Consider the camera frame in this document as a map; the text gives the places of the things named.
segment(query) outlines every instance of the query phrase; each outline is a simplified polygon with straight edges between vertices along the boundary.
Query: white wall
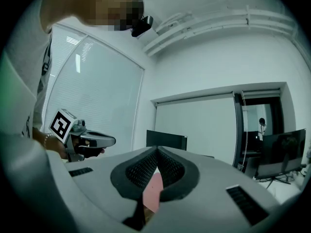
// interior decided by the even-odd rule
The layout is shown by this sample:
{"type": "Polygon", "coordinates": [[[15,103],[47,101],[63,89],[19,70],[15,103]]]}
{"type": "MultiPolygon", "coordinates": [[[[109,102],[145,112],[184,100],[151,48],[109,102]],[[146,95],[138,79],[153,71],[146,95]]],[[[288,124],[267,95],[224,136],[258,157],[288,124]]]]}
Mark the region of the white wall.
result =
{"type": "Polygon", "coordinates": [[[153,99],[244,83],[287,82],[296,128],[307,128],[306,142],[310,141],[311,72],[288,39],[251,30],[227,37],[194,37],[167,49],[160,58],[155,81],[161,85],[153,99]]]}
{"type": "Polygon", "coordinates": [[[284,118],[284,132],[295,131],[296,130],[295,110],[291,92],[288,88],[288,85],[285,85],[282,90],[281,103],[284,118]]]}
{"type": "Polygon", "coordinates": [[[155,127],[156,108],[150,102],[150,92],[153,87],[154,67],[156,63],[155,60],[149,58],[142,52],[141,44],[131,36],[129,31],[112,32],[105,31],[100,27],[88,27],[81,24],[79,20],[74,17],[65,19],[61,21],[60,24],[84,32],[104,42],[145,69],[140,99],[138,102],[133,149],[136,150],[145,147],[146,131],[154,130],[155,127]]]}
{"type": "Polygon", "coordinates": [[[272,125],[272,113],[271,113],[271,106],[269,104],[264,105],[264,110],[266,112],[266,124],[268,125],[266,128],[266,135],[272,135],[273,134],[273,125],[272,125]]]}
{"type": "Polygon", "coordinates": [[[244,132],[247,131],[258,131],[258,116],[256,105],[242,106],[243,108],[243,121],[244,121],[244,132]]]}

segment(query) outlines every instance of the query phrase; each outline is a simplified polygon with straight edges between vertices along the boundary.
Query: bracelet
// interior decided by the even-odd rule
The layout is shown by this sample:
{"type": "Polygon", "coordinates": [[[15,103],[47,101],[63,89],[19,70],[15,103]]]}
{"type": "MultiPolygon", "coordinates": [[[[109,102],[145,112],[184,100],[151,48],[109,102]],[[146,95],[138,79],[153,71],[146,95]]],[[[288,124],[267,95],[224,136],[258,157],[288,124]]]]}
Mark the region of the bracelet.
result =
{"type": "Polygon", "coordinates": [[[48,133],[45,138],[44,138],[44,141],[43,141],[43,147],[44,149],[47,149],[47,140],[50,136],[52,136],[53,134],[52,133],[48,133]]]}

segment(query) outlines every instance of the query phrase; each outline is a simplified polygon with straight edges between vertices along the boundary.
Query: roller blind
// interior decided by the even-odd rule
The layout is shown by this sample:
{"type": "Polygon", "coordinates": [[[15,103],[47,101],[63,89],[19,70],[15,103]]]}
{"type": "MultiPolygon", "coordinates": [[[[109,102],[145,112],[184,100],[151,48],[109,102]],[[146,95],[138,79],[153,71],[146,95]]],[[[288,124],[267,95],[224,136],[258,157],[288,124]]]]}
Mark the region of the roller blind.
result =
{"type": "Polygon", "coordinates": [[[51,74],[49,78],[47,95],[44,101],[43,110],[42,110],[42,130],[44,129],[44,120],[45,120],[45,112],[47,109],[49,97],[55,83],[56,77],[64,65],[64,62],[68,59],[72,50],[76,47],[76,45],[82,40],[85,35],[81,32],[71,30],[67,27],[63,27],[61,25],[53,26],[53,34],[52,34],[52,66],[51,74]]]}
{"type": "Polygon", "coordinates": [[[159,104],[155,130],[187,136],[187,151],[233,164],[237,122],[232,94],[159,104]]]}
{"type": "Polygon", "coordinates": [[[86,120],[89,130],[117,142],[103,156],[132,150],[143,69],[91,38],[85,38],[60,71],[46,111],[45,131],[58,108],[86,120]]]}
{"type": "Polygon", "coordinates": [[[261,91],[244,91],[243,93],[245,99],[261,99],[261,98],[280,97],[281,90],[276,89],[276,90],[261,90],[261,91]]]}

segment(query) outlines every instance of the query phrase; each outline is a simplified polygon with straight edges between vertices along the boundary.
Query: cable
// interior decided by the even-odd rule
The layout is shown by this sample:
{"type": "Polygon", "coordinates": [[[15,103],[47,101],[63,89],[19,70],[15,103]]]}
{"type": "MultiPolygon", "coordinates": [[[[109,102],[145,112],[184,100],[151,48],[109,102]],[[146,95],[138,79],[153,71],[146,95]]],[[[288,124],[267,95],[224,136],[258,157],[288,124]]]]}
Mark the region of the cable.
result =
{"type": "MultiPolygon", "coordinates": [[[[237,112],[237,106],[236,106],[236,103],[235,103],[235,96],[234,96],[234,92],[232,92],[232,95],[233,95],[233,100],[234,100],[234,108],[235,108],[235,117],[237,119],[237,132],[238,132],[238,112],[237,112]]],[[[233,160],[233,163],[235,163],[235,158],[237,157],[238,159],[240,159],[239,156],[237,156],[237,146],[238,146],[238,138],[236,139],[236,142],[235,142],[235,155],[234,155],[234,160],[233,160]]]]}
{"type": "Polygon", "coordinates": [[[294,174],[293,174],[293,173],[292,173],[291,176],[287,176],[286,174],[285,174],[285,176],[286,176],[286,178],[287,178],[287,179],[286,179],[287,182],[291,182],[291,181],[294,181],[294,180],[295,180],[294,174]]]}
{"type": "MultiPolygon", "coordinates": [[[[246,108],[245,96],[244,96],[244,92],[243,92],[243,91],[242,91],[242,99],[243,99],[243,102],[244,102],[244,106],[245,106],[245,108],[246,108]]],[[[242,169],[241,169],[241,170],[243,170],[244,162],[245,162],[245,158],[246,158],[247,142],[248,142],[248,128],[247,128],[247,130],[246,130],[245,153],[244,153],[244,158],[243,158],[243,163],[242,163],[242,169]]]]}

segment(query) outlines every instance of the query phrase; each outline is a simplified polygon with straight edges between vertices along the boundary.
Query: person in white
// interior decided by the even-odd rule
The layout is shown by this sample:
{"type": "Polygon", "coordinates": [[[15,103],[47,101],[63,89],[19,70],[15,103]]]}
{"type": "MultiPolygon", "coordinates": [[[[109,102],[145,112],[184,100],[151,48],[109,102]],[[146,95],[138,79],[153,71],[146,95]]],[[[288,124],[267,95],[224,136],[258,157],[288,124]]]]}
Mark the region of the person in white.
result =
{"type": "Polygon", "coordinates": [[[139,17],[141,3],[141,0],[35,0],[20,18],[1,56],[1,63],[5,63],[2,66],[7,68],[3,72],[17,77],[20,83],[20,96],[16,100],[11,98],[10,105],[6,103],[7,122],[3,124],[6,128],[0,126],[0,131],[32,138],[66,158],[64,145],[55,136],[39,131],[52,63],[52,26],[71,16],[85,25],[127,25],[139,17]]]}
{"type": "Polygon", "coordinates": [[[266,120],[264,118],[259,119],[259,125],[260,125],[260,131],[259,131],[259,139],[260,141],[263,140],[263,136],[266,132],[267,125],[266,125],[266,120]]]}

